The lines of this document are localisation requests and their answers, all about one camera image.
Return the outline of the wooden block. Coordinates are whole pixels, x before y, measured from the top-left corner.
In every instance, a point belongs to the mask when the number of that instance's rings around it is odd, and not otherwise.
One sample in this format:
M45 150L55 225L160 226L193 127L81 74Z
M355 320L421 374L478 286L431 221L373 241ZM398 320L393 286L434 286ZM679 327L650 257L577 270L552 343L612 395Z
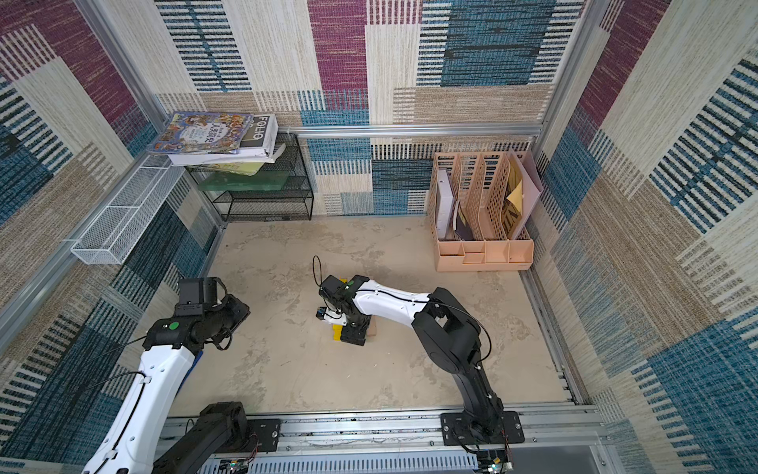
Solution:
M377 318L372 316L366 331L367 337L375 337L377 335Z

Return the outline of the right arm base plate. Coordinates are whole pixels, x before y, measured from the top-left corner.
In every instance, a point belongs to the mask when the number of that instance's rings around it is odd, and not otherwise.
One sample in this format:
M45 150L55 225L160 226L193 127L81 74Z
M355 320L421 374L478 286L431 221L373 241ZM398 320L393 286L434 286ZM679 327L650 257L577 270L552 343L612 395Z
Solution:
M465 412L440 415L441 432L446 446L480 446L481 444L523 444L519 414L505 411L489 423L477 421Z

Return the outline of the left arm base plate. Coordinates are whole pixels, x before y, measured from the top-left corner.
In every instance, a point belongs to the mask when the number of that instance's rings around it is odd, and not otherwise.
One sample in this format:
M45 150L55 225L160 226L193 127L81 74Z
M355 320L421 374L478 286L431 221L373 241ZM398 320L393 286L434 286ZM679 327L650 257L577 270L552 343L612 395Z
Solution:
M276 452L281 423L282 419L279 418L248 419L246 430L240 440L229 440L213 453L252 453L255 450L264 453Z

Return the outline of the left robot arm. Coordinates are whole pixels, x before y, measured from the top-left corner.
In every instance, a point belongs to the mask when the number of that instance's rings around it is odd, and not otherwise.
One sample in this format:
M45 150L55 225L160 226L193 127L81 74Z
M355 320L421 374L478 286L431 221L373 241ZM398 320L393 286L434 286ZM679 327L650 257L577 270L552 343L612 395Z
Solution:
M250 308L220 278L179 283L174 312L147 331L133 383L112 426L86 462L86 473L195 473L219 448L250 440L239 402L211 404L171 448L156 450L171 406L205 346L227 350Z

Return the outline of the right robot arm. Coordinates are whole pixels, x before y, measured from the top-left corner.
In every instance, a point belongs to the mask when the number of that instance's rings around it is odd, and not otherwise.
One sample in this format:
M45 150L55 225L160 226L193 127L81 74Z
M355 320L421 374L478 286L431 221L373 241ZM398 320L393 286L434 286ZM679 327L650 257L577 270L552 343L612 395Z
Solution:
M375 317L415 332L430 360L451 374L461 393L461 420L445 430L456 444L494 444L505 438L505 407L483 367L484 328L449 290L404 292L367 276L345 282L328 276L318 288L324 305L317 318L335 327L340 342L364 346Z

